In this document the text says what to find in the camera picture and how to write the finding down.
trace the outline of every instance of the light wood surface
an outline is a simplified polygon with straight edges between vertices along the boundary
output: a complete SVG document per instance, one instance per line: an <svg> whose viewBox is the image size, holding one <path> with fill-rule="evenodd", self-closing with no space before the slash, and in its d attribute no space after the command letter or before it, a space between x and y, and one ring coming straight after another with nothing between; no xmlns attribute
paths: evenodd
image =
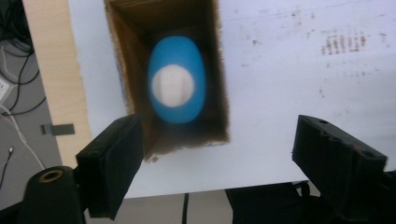
<svg viewBox="0 0 396 224"><path fill-rule="evenodd" d="M75 126L76 134L57 136L63 165L75 167L76 154L92 136L67 0L24 0L23 4L52 123Z"/></svg>

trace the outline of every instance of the white cable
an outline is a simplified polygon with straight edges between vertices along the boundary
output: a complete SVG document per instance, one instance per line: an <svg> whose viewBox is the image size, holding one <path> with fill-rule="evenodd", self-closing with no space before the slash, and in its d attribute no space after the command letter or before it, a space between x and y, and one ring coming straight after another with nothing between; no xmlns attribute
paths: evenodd
<svg viewBox="0 0 396 224"><path fill-rule="evenodd" d="M4 46L1 46L1 53L3 55L3 64L4 64L4 71L11 77L14 77L16 80L18 80L18 78L12 74L11 72L8 71L8 67L7 67L7 59L6 59L6 53L4 51Z"/></svg>
<svg viewBox="0 0 396 224"><path fill-rule="evenodd" d="M11 118L12 122L9 119L6 119L1 113L0 113L0 117L2 117L3 119L5 119L8 123L10 123L11 125L14 126L15 130L17 130L18 135L21 139L21 141L23 142L23 144L27 147L27 149L29 149L29 151L32 153L32 155L35 157L35 159L38 161L38 164L41 166L41 168L44 170L45 166L43 164L43 162L38 158L37 154L35 154L35 152L32 150L32 148L29 146L29 144L26 141L25 136L23 135L23 133L20 130L20 127L18 126L17 121L15 120L14 116L11 115L11 112L5 108L3 105L0 105L0 107L5 110L8 114L9 117Z"/></svg>

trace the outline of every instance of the white oval center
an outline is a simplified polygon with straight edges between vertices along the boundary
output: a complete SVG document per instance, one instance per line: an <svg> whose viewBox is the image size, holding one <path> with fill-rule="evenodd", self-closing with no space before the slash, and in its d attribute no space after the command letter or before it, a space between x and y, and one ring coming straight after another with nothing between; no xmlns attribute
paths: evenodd
<svg viewBox="0 0 396 224"><path fill-rule="evenodd" d="M176 107L186 104L194 92L194 80L185 68L170 64L161 68L152 79L154 97L163 105Z"/></svg>

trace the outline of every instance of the power strip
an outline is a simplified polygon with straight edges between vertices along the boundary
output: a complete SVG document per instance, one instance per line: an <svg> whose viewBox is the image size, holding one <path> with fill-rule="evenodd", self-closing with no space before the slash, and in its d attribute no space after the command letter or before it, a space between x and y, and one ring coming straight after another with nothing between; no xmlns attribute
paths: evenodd
<svg viewBox="0 0 396 224"><path fill-rule="evenodd" d="M13 87L11 83L0 77L0 105L7 99Z"/></svg>

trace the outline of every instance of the open brown box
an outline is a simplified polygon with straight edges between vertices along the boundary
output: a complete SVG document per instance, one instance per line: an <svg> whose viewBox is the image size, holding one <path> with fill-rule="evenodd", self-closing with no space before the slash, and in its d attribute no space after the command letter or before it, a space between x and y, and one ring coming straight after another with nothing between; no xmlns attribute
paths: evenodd
<svg viewBox="0 0 396 224"><path fill-rule="evenodd" d="M228 104L217 0L105 1L129 112L142 117L146 159L181 147L228 142ZM205 105L199 117L186 124L162 121L149 101L150 53L161 39L170 35L192 39L205 64Z"/></svg>

